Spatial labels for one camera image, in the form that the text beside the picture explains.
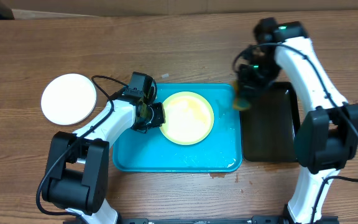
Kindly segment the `white plate mint rim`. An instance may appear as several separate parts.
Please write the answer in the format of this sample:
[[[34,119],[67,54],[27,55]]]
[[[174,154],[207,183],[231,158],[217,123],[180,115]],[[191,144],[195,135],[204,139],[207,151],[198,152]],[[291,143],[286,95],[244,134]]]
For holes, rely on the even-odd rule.
[[[49,121],[68,126],[87,118],[96,102],[97,93],[91,80],[77,73],[68,73],[46,86],[40,105]]]

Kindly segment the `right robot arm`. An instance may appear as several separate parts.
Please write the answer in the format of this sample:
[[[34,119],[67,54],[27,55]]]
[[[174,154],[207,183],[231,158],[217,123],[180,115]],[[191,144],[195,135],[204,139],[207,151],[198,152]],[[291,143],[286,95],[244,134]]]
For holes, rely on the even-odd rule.
[[[358,104],[350,104],[333,85],[300,22],[279,24],[269,17],[253,33],[256,43],[238,55],[244,63],[232,63],[233,107],[249,109],[284,71],[306,115],[294,139],[300,174],[279,222],[337,223],[321,209],[332,182],[356,154]]]

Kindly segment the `blue plastic tray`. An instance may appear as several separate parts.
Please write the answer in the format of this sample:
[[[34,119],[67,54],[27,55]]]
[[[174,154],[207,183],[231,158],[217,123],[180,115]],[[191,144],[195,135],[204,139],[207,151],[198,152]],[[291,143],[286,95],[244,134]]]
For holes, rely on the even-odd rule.
[[[112,161],[126,172],[233,172],[242,163],[240,114],[232,107],[233,87],[223,83],[159,83],[157,101],[190,91],[203,96],[214,112],[209,135],[189,146],[169,141],[159,128],[132,129],[113,144]]]

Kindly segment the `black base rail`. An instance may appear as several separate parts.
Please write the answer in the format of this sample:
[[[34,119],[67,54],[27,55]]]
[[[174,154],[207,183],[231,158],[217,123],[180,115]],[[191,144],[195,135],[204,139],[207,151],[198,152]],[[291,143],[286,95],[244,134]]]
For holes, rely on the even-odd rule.
[[[290,221],[280,216],[253,216],[240,219],[209,219],[209,220],[148,220],[146,218],[119,218],[118,224],[290,224]]]

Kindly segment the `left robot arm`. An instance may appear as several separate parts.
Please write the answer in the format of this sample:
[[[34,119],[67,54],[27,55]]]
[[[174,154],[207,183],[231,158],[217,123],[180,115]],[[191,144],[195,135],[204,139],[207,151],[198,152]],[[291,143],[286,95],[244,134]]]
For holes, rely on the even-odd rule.
[[[78,223],[117,223],[119,214],[106,200],[109,150],[127,129],[146,133],[164,122],[161,102],[119,91],[86,126],[74,133],[57,132],[36,193],[38,209],[51,216],[74,216]]]

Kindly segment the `black water tray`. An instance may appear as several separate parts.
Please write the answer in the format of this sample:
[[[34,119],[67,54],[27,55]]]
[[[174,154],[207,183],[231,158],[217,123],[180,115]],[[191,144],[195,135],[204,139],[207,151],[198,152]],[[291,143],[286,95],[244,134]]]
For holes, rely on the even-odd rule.
[[[276,82],[240,112],[242,155],[250,162],[296,162],[293,140],[300,128],[298,100],[289,82]]]

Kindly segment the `yellow plate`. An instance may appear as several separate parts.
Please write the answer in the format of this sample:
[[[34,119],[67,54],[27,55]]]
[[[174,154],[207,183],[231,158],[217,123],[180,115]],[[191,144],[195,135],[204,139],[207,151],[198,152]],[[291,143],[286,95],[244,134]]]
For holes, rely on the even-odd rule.
[[[160,130],[169,141],[189,146],[201,142],[212,131],[214,112],[203,96],[181,91],[169,96],[162,105],[165,122]]]

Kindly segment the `green yellow sponge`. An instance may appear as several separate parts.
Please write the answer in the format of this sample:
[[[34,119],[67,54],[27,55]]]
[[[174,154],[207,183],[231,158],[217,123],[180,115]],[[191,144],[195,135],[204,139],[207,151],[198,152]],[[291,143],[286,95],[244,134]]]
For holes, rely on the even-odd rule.
[[[234,89],[234,100],[232,104],[233,108],[238,111],[248,110],[250,108],[250,103],[244,96],[244,92],[240,87],[239,82],[234,81],[232,87]]]

